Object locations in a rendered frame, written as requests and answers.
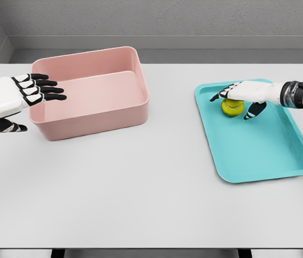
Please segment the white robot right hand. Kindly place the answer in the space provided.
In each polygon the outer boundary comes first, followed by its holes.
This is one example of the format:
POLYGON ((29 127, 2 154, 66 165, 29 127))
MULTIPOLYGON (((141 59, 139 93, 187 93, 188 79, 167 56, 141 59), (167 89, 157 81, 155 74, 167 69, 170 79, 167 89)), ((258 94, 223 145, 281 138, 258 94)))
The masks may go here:
POLYGON ((266 108, 267 102, 274 105, 279 104, 279 94, 274 89, 274 85, 259 81, 233 83, 214 95, 210 102, 219 98, 252 102, 248 112, 243 117, 244 120, 257 117, 266 108))

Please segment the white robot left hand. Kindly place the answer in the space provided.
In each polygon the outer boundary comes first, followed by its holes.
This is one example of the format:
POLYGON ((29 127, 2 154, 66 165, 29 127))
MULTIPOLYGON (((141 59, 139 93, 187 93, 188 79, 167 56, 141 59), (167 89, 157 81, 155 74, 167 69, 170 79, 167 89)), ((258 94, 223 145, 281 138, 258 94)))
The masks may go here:
POLYGON ((0 133, 26 132, 27 127, 7 117, 46 101, 64 101, 67 96, 45 74, 24 74, 0 78, 0 133))

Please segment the yellow-green tennis ball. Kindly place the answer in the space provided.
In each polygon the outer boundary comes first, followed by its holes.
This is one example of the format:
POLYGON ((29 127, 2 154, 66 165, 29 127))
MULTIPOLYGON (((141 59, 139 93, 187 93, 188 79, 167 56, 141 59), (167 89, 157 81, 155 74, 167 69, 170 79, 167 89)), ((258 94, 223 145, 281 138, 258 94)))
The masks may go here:
POLYGON ((244 110, 244 101, 236 101, 225 98, 221 102, 221 110, 227 117, 237 117, 242 114, 244 110))

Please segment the blue plastic tray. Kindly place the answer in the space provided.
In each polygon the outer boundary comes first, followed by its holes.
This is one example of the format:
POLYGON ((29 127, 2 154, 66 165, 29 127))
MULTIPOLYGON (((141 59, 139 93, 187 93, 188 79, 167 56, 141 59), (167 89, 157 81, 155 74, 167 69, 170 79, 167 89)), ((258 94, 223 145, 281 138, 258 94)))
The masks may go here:
POLYGON ((303 175, 303 135, 289 109, 267 104, 256 118, 227 117, 221 100, 229 82, 201 84, 194 95, 218 175, 244 183, 303 175))

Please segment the pink plastic basket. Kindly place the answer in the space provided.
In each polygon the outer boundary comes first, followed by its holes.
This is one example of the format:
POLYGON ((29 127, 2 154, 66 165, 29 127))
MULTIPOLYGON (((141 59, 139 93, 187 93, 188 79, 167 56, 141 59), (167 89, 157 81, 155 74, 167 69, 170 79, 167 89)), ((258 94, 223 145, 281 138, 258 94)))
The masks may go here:
POLYGON ((47 140, 141 125, 148 119, 149 92, 133 47, 43 58, 31 72, 48 75, 67 96, 29 109, 30 121, 47 140))

